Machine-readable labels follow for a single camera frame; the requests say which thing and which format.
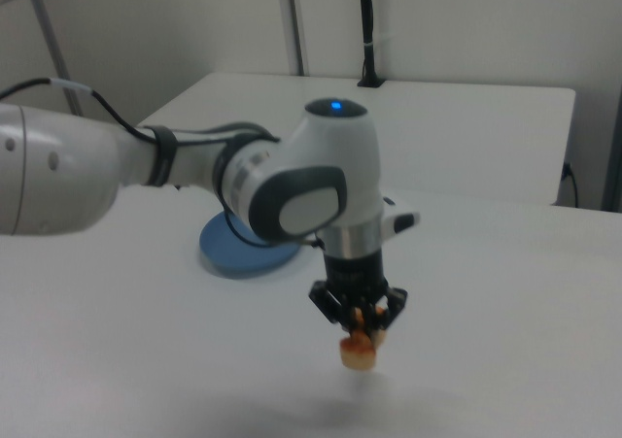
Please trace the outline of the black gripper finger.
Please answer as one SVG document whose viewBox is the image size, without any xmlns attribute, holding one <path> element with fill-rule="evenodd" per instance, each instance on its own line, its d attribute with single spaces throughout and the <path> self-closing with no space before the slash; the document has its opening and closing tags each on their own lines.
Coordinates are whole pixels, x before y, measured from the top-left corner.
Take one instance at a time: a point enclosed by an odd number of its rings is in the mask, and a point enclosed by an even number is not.
<svg viewBox="0 0 622 438">
<path fill-rule="evenodd" d="M 309 299 L 332 324 L 344 331 L 352 330 L 352 309 L 345 295 L 328 280 L 316 281 L 310 288 Z"/>
<path fill-rule="evenodd" d="M 376 305 L 372 313 L 371 329 L 386 331 L 406 306 L 408 291 L 402 288 L 389 287 L 385 294 L 386 306 Z"/>
</svg>

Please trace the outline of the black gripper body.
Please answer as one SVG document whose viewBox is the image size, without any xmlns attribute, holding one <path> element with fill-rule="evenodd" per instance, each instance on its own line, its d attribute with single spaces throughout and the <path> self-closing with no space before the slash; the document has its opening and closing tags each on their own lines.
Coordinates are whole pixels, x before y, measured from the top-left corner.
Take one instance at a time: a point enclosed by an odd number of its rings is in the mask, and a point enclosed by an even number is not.
<svg viewBox="0 0 622 438">
<path fill-rule="evenodd" d="M 361 258 L 325 256 L 328 294 L 340 305 L 340 317 L 355 308 L 377 304 L 388 291 L 381 251 Z"/>
</svg>

